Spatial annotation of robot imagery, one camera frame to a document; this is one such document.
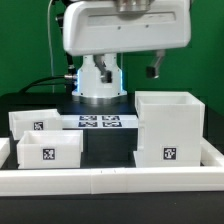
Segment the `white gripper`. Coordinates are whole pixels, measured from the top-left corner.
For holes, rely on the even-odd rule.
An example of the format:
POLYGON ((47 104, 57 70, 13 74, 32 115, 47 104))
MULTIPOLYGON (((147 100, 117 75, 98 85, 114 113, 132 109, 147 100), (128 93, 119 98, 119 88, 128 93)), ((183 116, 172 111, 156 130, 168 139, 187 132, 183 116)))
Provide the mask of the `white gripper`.
MULTIPOLYGON (((127 13, 118 11, 113 0, 79 1, 64 13, 63 48, 70 55, 157 50, 146 67, 153 79, 159 77, 164 49, 184 47, 190 38, 190 0, 153 0, 147 11, 127 13)), ((101 82, 111 83, 102 55, 93 59, 101 82)))

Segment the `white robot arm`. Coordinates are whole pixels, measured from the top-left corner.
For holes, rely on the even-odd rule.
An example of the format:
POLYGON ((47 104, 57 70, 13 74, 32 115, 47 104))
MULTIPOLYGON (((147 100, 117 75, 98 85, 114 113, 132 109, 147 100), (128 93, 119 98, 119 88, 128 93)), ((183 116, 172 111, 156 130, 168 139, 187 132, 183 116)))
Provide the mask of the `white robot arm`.
POLYGON ((127 95, 117 55, 153 51, 146 71, 159 75, 165 51, 191 38, 191 0, 70 0, 63 17, 63 48, 81 56, 75 99, 111 103, 127 95))

